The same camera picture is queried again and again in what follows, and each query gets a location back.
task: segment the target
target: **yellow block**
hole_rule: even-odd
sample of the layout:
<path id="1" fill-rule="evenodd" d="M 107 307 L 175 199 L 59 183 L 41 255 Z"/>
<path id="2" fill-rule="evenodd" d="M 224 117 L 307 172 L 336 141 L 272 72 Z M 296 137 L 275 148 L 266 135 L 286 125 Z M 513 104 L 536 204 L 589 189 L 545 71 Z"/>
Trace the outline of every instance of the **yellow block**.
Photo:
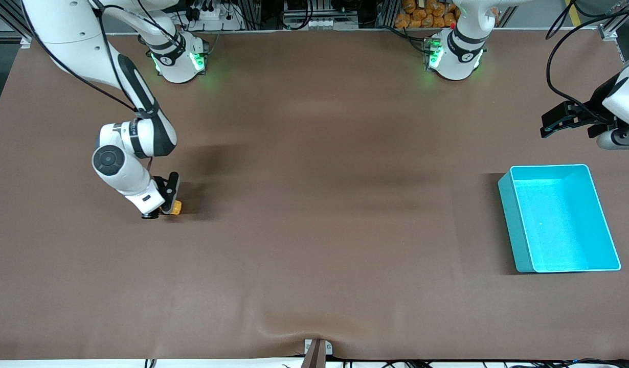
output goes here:
<path id="1" fill-rule="evenodd" d="M 179 215 L 181 214 L 181 209 L 183 208 L 183 203 L 179 200 L 174 202 L 174 208 L 171 209 L 170 215 Z"/>

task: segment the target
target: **cyan plastic bin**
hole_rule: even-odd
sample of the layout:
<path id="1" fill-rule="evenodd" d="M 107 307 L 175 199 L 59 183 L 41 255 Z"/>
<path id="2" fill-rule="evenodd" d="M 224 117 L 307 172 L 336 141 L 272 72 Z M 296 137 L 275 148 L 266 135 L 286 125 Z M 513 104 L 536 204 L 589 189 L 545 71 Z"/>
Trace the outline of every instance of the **cyan plastic bin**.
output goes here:
<path id="1" fill-rule="evenodd" d="M 588 166 L 513 166 L 499 191 L 519 272 L 621 269 Z"/>

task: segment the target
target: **black cable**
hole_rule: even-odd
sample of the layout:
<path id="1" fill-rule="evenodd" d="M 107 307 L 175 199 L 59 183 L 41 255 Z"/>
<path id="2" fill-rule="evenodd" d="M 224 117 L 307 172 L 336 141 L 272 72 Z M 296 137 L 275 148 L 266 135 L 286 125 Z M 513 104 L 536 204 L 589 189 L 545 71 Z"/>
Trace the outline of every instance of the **black cable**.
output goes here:
<path id="1" fill-rule="evenodd" d="M 567 6 L 562 10 L 560 15 L 558 15 L 553 24 L 551 24 L 551 28 L 549 28 L 549 31 L 546 32 L 546 40 L 551 39 L 551 37 L 555 36 L 560 28 L 562 28 L 565 20 L 567 20 L 567 16 L 569 16 L 569 10 L 571 9 L 572 5 L 574 5 L 574 3 L 576 3 L 576 0 L 569 0 Z"/>
<path id="2" fill-rule="evenodd" d="M 606 15 L 605 13 L 602 13 L 602 14 L 590 14 L 590 13 L 586 12 L 585 10 L 581 9 L 578 6 L 578 3 L 574 3 L 574 7 L 576 7 L 576 10 L 578 10 L 578 12 L 580 14 L 583 14 L 584 16 L 586 16 L 588 18 L 599 18 L 600 16 Z"/>
<path id="3" fill-rule="evenodd" d="M 181 23 L 181 28 L 186 31 L 187 27 L 185 26 L 185 23 L 183 23 L 183 18 L 181 18 L 181 14 L 178 12 L 178 7 L 176 7 L 176 5 L 174 5 L 174 13 L 176 13 L 178 21 Z"/>
<path id="4" fill-rule="evenodd" d="M 227 7 L 227 9 L 228 9 L 228 12 L 230 12 L 230 9 L 231 9 L 231 3 L 230 3 L 230 2 L 228 2 L 228 7 Z M 235 10 L 235 14 L 239 14 L 239 16 L 241 16 L 241 17 L 242 17 L 242 19 L 244 19 L 245 21 L 247 21 L 247 23 L 251 23 L 251 24 L 253 24 L 254 28 L 255 28 L 256 26 L 262 26 L 262 23 L 256 23 L 255 21 L 252 21 L 252 20 L 247 19 L 247 18 L 244 16 L 244 14 L 242 14 L 242 12 L 240 12 L 239 10 L 237 10 L 237 8 L 236 8 L 236 7 L 233 7 L 233 10 Z"/>
<path id="5" fill-rule="evenodd" d="M 142 8 L 142 10 L 144 11 L 144 14 L 146 14 L 146 16 L 149 17 L 149 19 L 151 19 L 151 21 L 153 21 L 153 24 L 155 27 L 158 28 L 158 30 L 162 31 L 162 33 L 165 33 L 165 35 L 167 35 L 170 39 L 174 40 L 174 42 L 176 42 L 174 44 L 174 46 L 179 47 L 179 45 L 181 44 L 181 42 L 179 41 L 177 35 L 178 32 L 176 31 L 176 35 L 171 35 L 171 33 L 169 33 L 169 31 L 165 30 L 164 28 L 162 28 L 160 26 L 160 24 L 158 24 L 157 21 L 155 21 L 155 19 L 153 19 L 153 16 L 151 16 L 151 14 L 149 14 L 148 10 L 146 10 L 146 7 L 144 7 L 144 5 L 142 4 L 142 0 L 137 0 L 137 3 L 140 5 L 140 7 Z"/>
<path id="6" fill-rule="evenodd" d="M 141 19 L 141 20 L 143 20 L 144 22 L 146 22 L 146 23 L 148 23 L 148 24 L 152 25 L 153 27 L 158 28 L 158 30 L 162 31 L 162 33 L 165 33 L 165 35 L 166 35 L 167 37 L 169 37 L 170 42 L 171 42 L 171 43 L 172 43 L 175 47 L 177 47 L 177 48 L 181 48 L 181 42 L 179 42 L 179 40 L 178 40 L 179 32 L 177 32 L 177 31 L 176 31 L 176 35 L 175 35 L 175 36 L 172 36 L 172 35 L 171 35 L 171 34 L 170 34 L 167 30 L 165 30 L 164 28 L 162 28 L 162 26 L 160 26 L 160 24 L 158 24 L 158 23 L 157 23 L 157 21 L 155 21 L 155 19 L 153 19 L 152 17 L 151 17 L 151 19 L 146 19 L 146 18 L 144 18 L 143 16 L 139 16 L 139 15 L 137 15 L 137 14 L 134 14 L 134 13 L 130 12 L 130 10 L 127 10 L 127 9 L 124 9 L 124 8 L 120 7 L 119 5 L 105 5 L 105 6 L 104 6 L 104 7 L 102 7 L 102 8 L 103 8 L 103 9 L 109 9 L 109 8 L 112 8 L 112 9 L 119 9 L 119 10 L 122 10 L 122 11 L 124 11 L 124 12 L 127 12 L 128 14 L 133 14 L 133 15 L 135 15 L 135 16 L 138 16 L 138 17 L 139 17 L 139 19 Z"/>
<path id="7" fill-rule="evenodd" d="M 125 102 L 121 101 L 119 98 L 113 96 L 110 93 L 107 93 L 106 91 L 104 91 L 101 88 L 99 88 L 99 87 L 95 86 L 94 84 L 92 84 L 92 82 L 90 82 L 87 79 L 85 79 L 85 78 L 81 77 L 80 75 L 76 74 L 76 72 L 71 70 L 69 67 L 67 67 L 67 65 L 65 65 L 62 61 L 60 61 L 55 55 L 53 55 L 53 53 L 48 49 L 48 47 L 46 47 L 46 45 L 43 42 L 41 42 L 41 39 L 39 39 L 39 35 L 38 35 L 37 31 L 35 30 L 34 26 L 32 25 L 32 22 L 30 21 L 28 13 L 26 12 L 26 6 L 23 5 L 23 3 L 21 5 L 21 9 L 22 9 L 22 12 L 24 14 L 24 17 L 26 18 L 27 23 L 29 24 L 30 33 L 31 33 L 32 37 L 37 41 L 39 46 L 41 46 L 41 48 L 51 57 L 51 59 L 53 59 L 53 61 L 55 61 L 55 63 L 57 63 L 60 67 L 62 67 L 62 69 L 64 69 L 67 72 L 69 72 L 69 74 L 71 74 L 74 77 L 76 77 L 76 79 L 78 79 L 79 81 L 87 84 L 88 86 L 94 88 L 95 90 L 97 90 L 100 93 L 108 96 L 109 98 L 112 98 L 112 100 L 115 100 L 116 102 L 121 103 L 121 105 L 124 105 L 125 107 L 130 109 L 130 111 L 137 112 L 137 110 L 134 107 L 128 105 L 128 103 L 125 103 Z"/>
<path id="8" fill-rule="evenodd" d="M 629 14 L 629 10 L 623 10 L 620 12 L 614 12 L 610 15 L 605 15 L 605 16 L 600 16 L 599 18 L 595 18 L 589 21 L 586 21 L 585 23 L 581 24 L 580 26 L 574 28 L 573 30 L 570 30 L 569 32 L 567 32 L 566 35 L 564 35 L 557 44 L 555 44 L 555 47 L 553 47 L 553 50 L 551 51 L 551 54 L 549 55 L 549 60 L 546 63 L 546 84 L 548 84 L 549 88 L 556 93 L 558 96 L 561 96 L 563 98 L 566 98 L 567 100 L 569 100 L 570 102 L 575 103 L 576 105 L 578 105 L 581 109 L 585 110 L 586 112 L 588 112 L 591 116 L 593 116 L 595 119 L 597 119 L 598 121 L 601 121 L 602 123 L 607 123 L 607 120 L 605 118 L 603 118 L 600 115 L 595 114 L 595 112 L 591 111 L 590 109 L 588 109 L 582 102 L 580 102 L 579 100 L 577 100 L 576 98 L 570 96 L 567 93 L 564 93 L 563 91 L 558 90 L 557 88 L 555 88 L 555 86 L 553 86 L 553 83 L 551 82 L 551 63 L 553 61 L 553 56 L 555 56 L 555 53 L 558 51 L 558 49 L 560 49 L 560 46 L 565 42 L 565 40 L 567 40 L 571 35 L 573 35 L 576 31 L 580 30 L 583 27 L 589 26 L 590 24 L 594 24 L 594 23 L 598 23 L 600 21 L 603 20 L 607 20 L 607 19 L 612 19 L 612 18 L 616 18 L 618 16 L 621 15 L 628 15 Z"/>
<path id="9" fill-rule="evenodd" d="M 296 28 L 292 28 L 290 26 L 287 26 L 284 23 L 284 21 L 282 21 L 282 19 L 280 19 L 280 12 L 281 12 L 281 10 L 279 8 L 280 3 L 282 3 L 282 0 L 277 0 L 276 4 L 275 4 L 276 6 L 275 6 L 274 10 L 279 10 L 279 11 L 276 12 L 276 21 L 283 28 L 287 28 L 288 30 L 291 30 L 291 31 L 298 31 L 298 30 L 304 28 L 305 26 L 307 26 L 310 23 L 310 21 L 312 20 L 312 17 L 314 16 L 314 14 L 315 14 L 315 5 L 312 2 L 312 0 L 308 0 L 308 4 L 310 4 L 310 16 L 308 16 L 308 6 L 305 5 L 305 19 L 303 20 L 303 23 L 300 26 L 296 27 Z"/>
<path id="10" fill-rule="evenodd" d="M 398 30 L 396 30 L 396 28 L 392 28 L 390 26 L 379 26 L 378 28 L 385 28 L 385 30 L 390 30 L 390 31 L 392 31 L 392 33 L 394 33 L 395 35 L 398 35 L 398 37 L 401 37 L 403 39 L 410 38 L 411 40 L 417 40 L 417 41 L 420 41 L 420 42 L 424 41 L 424 39 L 422 37 L 410 37 L 407 34 L 405 34 L 405 32 L 406 32 L 405 28 L 403 29 L 404 33 L 401 33 Z"/>
<path id="11" fill-rule="evenodd" d="M 410 42 L 410 46 L 412 46 L 415 50 L 421 52 L 422 54 L 426 54 L 426 51 L 422 48 L 420 48 L 419 46 L 417 46 L 415 44 L 415 40 L 412 39 L 412 37 L 410 37 L 410 35 L 408 35 L 408 32 L 406 31 L 405 28 L 403 28 L 403 33 L 406 35 L 406 38 L 408 39 L 408 42 Z"/>
<path id="12" fill-rule="evenodd" d="M 130 95 L 128 95 L 128 93 L 126 92 L 126 89 L 123 88 L 123 84 L 121 83 L 121 79 L 119 77 L 119 73 L 117 73 L 117 68 L 114 65 L 114 60 L 112 59 L 112 52 L 109 49 L 108 36 L 106 35 L 106 30 L 105 30 L 105 28 L 103 26 L 103 14 L 104 14 L 104 10 L 106 8 L 107 7 L 103 7 L 103 9 L 100 9 L 101 14 L 98 17 L 99 18 L 99 26 L 101 28 L 101 37 L 103 38 L 103 43 L 105 44 L 106 52 L 108 53 L 108 59 L 110 61 L 110 66 L 112 66 L 112 73 L 114 73 L 114 77 L 117 80 L 117 83 L 119 84 L 119 87 L 120 87 L 121 91 L 126 96 L 128 101 L 130 101 L 132 103 L 132 98 L 130 98 Z"/>

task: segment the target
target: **brown tabletop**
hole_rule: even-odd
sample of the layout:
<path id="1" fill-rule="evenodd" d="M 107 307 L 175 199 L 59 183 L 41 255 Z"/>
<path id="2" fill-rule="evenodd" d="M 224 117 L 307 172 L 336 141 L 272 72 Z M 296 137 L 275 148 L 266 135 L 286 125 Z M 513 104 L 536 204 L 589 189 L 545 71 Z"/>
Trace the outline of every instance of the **brown tabletop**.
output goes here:
<path id="1" fill-rule="evenodd" d="M 498 31 L 466 81 L 388 32 L 221 36 L 208 74 L 141 69 L 178 147 L 184 214 L 156 221 L 90 166 L 130 112 L 20 51 L 0 100 L 0 359 L 253 358 L 305 338 L 356 359 L 629 358 L 629 151 L 539 136 L 562 101 L 555 41 Z M 572 37 L 555 83 L 581 100 L 618 72 Z M 586 163 L 619 272 L 518 274 L 497 180 Z"/>

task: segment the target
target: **green led light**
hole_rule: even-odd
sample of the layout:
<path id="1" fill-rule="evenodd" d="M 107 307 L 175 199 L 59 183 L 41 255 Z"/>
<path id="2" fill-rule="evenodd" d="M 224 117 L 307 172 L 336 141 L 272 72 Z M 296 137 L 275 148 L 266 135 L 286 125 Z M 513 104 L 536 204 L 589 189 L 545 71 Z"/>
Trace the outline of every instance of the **green led light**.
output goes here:
<path id="1" fill-rule="evenodd" d="M 196 70 L 203 69 L 203 56 L 199 54 L 193 54 L 192 52 L 190 52 L 190 59 L 192 60 L 192 63 L 194 67 L 196 68 Z"/>
<path id="2" fill-rule="evenodd" d="M 155 70 L 160 73 L 160 65 L 158 65 L 158 60 L 156 60 L 155 55 L 151 54 L 151 59 L 153 59 L 153 63 L 155 64 Z"/>
<path id="3" fill-rule="evenodd" d="M 476 69 L 478 67 L 478 65 L 480 64 L 480 57 L 483 56 L 483 51 L 480 50 L 480 52 L 478 53 L 478 56 L 476 56 L 476 63 L 474 64 L 474 69 Z"/>
<path id="4" fill-rule="evenodd" d="M 443 54 L 444 48 L 442 46 L 439 46 L 438 49 L 431 55 L 431 62 L 429 63 L 429 65 L 431 67 L 438 67 L 439 61 L 441 60 Z"/>

